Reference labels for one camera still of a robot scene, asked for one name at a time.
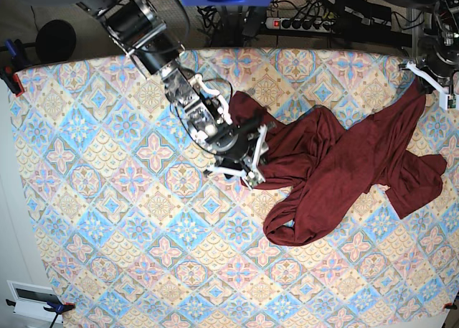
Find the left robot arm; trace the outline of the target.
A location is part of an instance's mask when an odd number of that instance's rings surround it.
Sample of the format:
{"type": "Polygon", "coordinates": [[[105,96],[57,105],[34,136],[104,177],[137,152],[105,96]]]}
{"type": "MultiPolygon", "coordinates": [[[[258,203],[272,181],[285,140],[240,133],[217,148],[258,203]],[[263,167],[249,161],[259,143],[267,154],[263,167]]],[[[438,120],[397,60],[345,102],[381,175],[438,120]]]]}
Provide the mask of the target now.
{"type": "Polygon", "coordinates": [[[454,76],[458,74],[458,0],[402,2],[430,15],[418,39],[414,69],[426,74],[432,80],[430,86],[438,92],[454,95],[454,76]]]}

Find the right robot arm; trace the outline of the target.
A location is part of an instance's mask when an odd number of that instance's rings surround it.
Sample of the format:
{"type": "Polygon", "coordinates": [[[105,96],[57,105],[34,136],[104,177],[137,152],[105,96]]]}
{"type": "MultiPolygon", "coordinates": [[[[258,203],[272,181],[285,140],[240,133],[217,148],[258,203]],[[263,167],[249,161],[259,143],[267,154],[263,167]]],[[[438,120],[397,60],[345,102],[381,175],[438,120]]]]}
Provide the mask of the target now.
{"type": "Polygon", "coordinates": [[[205,174],[238,177],[250,189],[265,181],[259,166],[268,152],[272,124],[256,113],[235,120],[230,105],[201,74],[179,64],[183,44],[166,31],[166,22],[149,0],[23,0],[31,5],[77,4],[96,19],[144,77],[159,75],[166,98],[189,138],[215,162],[205,174]]]}

